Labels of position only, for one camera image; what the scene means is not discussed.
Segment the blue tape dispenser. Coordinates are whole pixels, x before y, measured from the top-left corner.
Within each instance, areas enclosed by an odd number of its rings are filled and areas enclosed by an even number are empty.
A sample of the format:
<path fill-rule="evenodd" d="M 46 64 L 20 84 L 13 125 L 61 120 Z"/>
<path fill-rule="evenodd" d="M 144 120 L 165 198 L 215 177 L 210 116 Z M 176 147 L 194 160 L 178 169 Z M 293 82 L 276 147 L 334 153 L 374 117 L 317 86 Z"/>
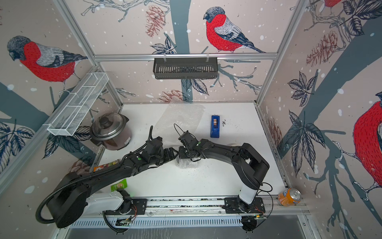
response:
<path fill-rule="evenodd" d="M 210 125 L 210 137 L 219 138 L 220 136 L 220 116 L 212 115 Z"/>

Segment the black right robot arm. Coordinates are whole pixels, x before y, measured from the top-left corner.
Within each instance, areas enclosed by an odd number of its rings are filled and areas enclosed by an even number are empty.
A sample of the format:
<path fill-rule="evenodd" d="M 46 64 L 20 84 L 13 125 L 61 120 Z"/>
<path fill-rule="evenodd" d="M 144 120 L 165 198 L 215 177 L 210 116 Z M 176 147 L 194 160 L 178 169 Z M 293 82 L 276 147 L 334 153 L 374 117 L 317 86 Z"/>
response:
<path fill-rule="evenodd" d="M 198 140 L 189 131 L 181 134 L 178 140 L 186 148 L 187 158 L 215 159 L 231 164 L 243 183 L 239 202 L 253 203 L 270 166 L 252 145 L 226 146 L 207 139 Z"/>

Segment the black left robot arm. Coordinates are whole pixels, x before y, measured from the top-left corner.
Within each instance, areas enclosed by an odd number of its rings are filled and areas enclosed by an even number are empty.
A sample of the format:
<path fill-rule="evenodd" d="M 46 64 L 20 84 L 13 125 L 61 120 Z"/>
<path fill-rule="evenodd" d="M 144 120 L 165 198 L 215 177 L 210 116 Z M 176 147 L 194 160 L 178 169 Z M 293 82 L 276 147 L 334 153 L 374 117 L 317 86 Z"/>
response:
<path fill-rule="evenodd" d="M 157 168 L 176 159 L 178 155 L 178 150 L 164 148 L 162 138 L 157 137 L 126 154 L 115 165 L 81 175 L 68 173 L 37 207 L 35 218 L 41 224 L 55 223 L 58 228 L 69 226 L 84 213 L 88 206 L 86 200 L 100 189 L 145 170 Z"/>

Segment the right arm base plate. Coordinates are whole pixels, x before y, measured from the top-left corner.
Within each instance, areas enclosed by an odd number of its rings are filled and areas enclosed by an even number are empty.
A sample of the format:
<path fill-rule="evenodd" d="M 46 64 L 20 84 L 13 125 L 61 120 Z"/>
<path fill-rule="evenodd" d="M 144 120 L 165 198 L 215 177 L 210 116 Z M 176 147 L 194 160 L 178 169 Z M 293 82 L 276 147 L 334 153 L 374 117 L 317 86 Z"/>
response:
<path fill-rule="evenodd" d="M 265 214 L 266 212 L 261 197 L 255 197 L 250 204 L 246 204 L 239 197 L 226 197 L 222 208 L 227 214 Z"/>

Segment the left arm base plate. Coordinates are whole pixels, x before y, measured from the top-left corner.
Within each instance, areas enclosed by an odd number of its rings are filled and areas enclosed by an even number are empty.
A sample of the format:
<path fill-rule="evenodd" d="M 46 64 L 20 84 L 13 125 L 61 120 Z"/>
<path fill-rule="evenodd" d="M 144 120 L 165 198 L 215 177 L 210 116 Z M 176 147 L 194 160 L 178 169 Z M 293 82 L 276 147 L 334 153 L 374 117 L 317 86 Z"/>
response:
<path fill-rule="evenodd" d="M 107 210 L 105 211 L 106 215 L 144 215 L 147 206 L 147 199 L 143 198 L 133 198 L 131 200 L 125 200 L 121 206 L 116 210 Z"/>

